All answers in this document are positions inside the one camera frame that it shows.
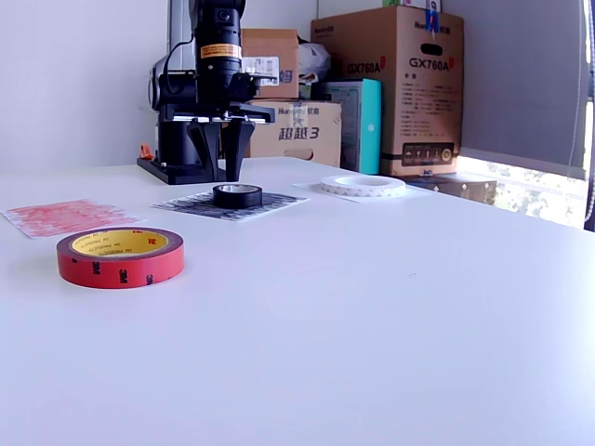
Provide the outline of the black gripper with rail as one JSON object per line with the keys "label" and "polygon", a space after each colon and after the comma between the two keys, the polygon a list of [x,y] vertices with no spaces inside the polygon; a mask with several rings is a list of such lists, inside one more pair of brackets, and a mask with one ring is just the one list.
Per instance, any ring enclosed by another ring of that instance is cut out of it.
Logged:
{"label": "black gripper with rail", "polygon": [[238,72],[228,85],[208,84],[195,72],[168,72],[160,75],[160,119],[189,123],[187,133],[198,153],[203,181],[218,181],[219,124],[225,174],[228,182],[240,177],[246,148],[255,124],[273,124],[275,110],[251,105],[265,74]]}

